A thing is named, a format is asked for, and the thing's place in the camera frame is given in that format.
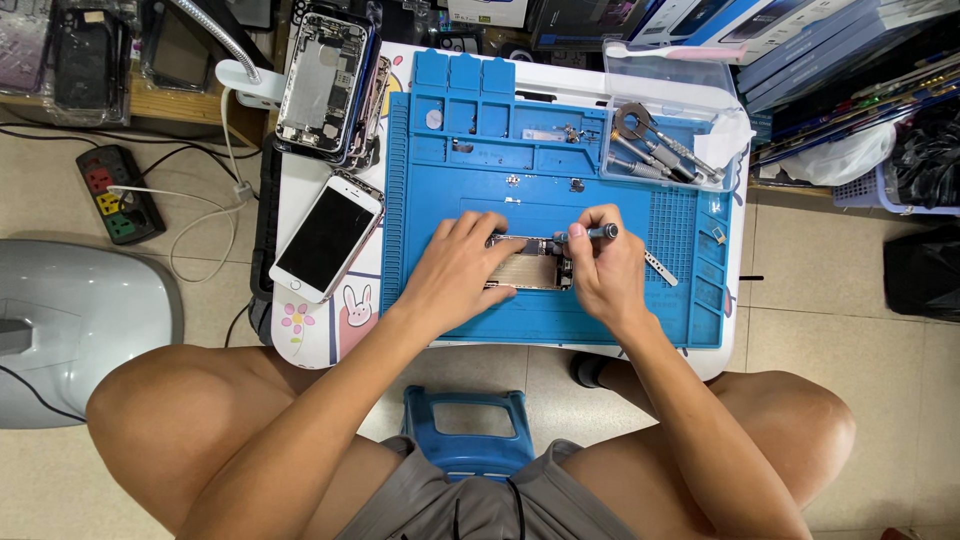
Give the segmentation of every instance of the white desk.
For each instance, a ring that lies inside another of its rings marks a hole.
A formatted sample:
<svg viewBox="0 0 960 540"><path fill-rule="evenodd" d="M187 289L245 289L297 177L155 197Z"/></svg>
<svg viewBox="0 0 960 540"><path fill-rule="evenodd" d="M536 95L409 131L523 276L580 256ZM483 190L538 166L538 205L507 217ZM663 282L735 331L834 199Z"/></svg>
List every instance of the white desk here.
<svg viewBox="0 0 960 540"><path fill-rule="evenodd" d="M390 91L409 88L413 56L420 47L384 42L382 56L394 60ZM597 101L606 101L609 95L604 87L604 74L537 63L516 63L516 89L557 96L557 103L579 107L596 107ZM386 114L380 119L381 133L386 130ZM379 189L384 188L386 171L386 139L381 137L380 162L359 174ZM723 344L719 349L681 349L702 380L716 377L730 360L733 350L733 330L736 322L736 295L739 286L740 252L743 249L744 197L747 192L747 156L739 169L731 209L730 263L727 272L727 320L724 321ZM283 156L280 183L280 214L276 243L289 241L294 228L316 199L329 174L329 165L316 160ZM309 369L322 369L336 363L376 323L380 307L380 261L382 229L378 229L350 267L348 275L337 287L333 297L324 304L306 302L282 285L274 287L273 338L274 346L290 363ZM366 320L348 316L347 302L370 304L371 317ZM467 345L463 341L435 341L431 347ZM540 345L558 347L555 343ZM623 352L606 345L563 345L579 351L593 351L607 356L622 356Z"/></svg>

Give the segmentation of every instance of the blue stool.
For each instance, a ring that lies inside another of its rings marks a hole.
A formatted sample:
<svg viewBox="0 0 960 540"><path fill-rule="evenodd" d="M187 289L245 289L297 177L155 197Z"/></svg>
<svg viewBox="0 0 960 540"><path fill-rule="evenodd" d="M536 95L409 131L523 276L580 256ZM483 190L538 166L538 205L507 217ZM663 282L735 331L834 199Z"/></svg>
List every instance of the blue stool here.
<svg viewBox="0 0 960 540"><path fill-rule="evenodd" d="M422 386L407 386L403 391L400 434L412 436L426 458L453 481L471 476L504 481L535 457L524 401L523 392L518 390L506 396L461 392L427 394ZM440 433L433 414L435 404L501 406L510 415L514 436Z"/></svg>

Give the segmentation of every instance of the white iphone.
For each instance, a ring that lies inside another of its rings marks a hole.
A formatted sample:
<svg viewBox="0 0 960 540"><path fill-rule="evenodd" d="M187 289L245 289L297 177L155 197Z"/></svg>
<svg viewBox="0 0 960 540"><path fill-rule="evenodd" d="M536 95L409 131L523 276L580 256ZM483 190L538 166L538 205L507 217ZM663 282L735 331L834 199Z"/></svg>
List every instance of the white iphone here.
<svg viewBox="0 0 960 540"><path fill-rule="evenodd" d="M335 169L270 267L270 277L309 302L325 302L383 216L383 193Z"/></svg>

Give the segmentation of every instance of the blue silicone repair mat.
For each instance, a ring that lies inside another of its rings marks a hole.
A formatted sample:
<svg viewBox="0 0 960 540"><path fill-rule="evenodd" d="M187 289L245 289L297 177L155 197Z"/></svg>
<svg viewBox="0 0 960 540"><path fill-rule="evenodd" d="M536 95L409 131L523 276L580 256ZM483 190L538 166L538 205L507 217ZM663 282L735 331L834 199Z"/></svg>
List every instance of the blue silicone repair mat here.
<svg viewBox="0 0 960 540"><path fill-rule="evenodd" d="M515 67L502 59L428 50L414 56L413 69L411 91L390 96L382 309L396 301L444 218L489 209L508 218L510 234L551 236L585 208L613 202L679 280L670 286L646 268L646 303L667 336L677 347L720 346L729 242L718 238L730 233L730 193L600 180L607 112L516 100ZM579 142L524 138L524 130L562 134L555 127L566 124L585 132ZM692 147L689 130L660 128ZM615 343L573 289L520 289L440 339Z"/></svg>

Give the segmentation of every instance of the tiled floor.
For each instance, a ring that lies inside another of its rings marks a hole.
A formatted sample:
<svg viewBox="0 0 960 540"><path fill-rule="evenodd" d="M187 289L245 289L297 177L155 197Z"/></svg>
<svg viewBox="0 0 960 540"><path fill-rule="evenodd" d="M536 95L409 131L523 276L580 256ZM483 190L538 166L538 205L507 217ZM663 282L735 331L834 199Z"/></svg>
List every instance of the tiled floor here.
<svg viewBox="0 0 960 540"><path fill-rule="evenodd" d="M141 166L171 150L131 145ZM45 238L109 246L73 158L79 142L0 139L0 237ZM255 181L259 159L243 161ZM222 203L229 178L199 152L181 153L150 177L151 186ZM172 233L208 211L158 196ZM929 540L960 538L960 326L897 315L884 307L882 241L916 229L899 223L749 205L736 343L728 369L782 369L836 392L853 410L858 433L840 478L808 508L818 540L876 540L888 526L913 526ZM227 326L250 298L255 207L240 212L229 262L203 284L182 284L185 341L222 346ZM167 264L173 234L126 251ZM199 277L215 264L228 235L210 220L181 242L175 264ZM238 324L231 345L256 344ZM360 429L396 433L401 392L522 389L538 450L552 439L590 444L653 421L613 394L575 386L569 352L483 346L431 350L391 386ZM170 538L113 482L85 428L0 431L0 538L106 540Z"/></svg>

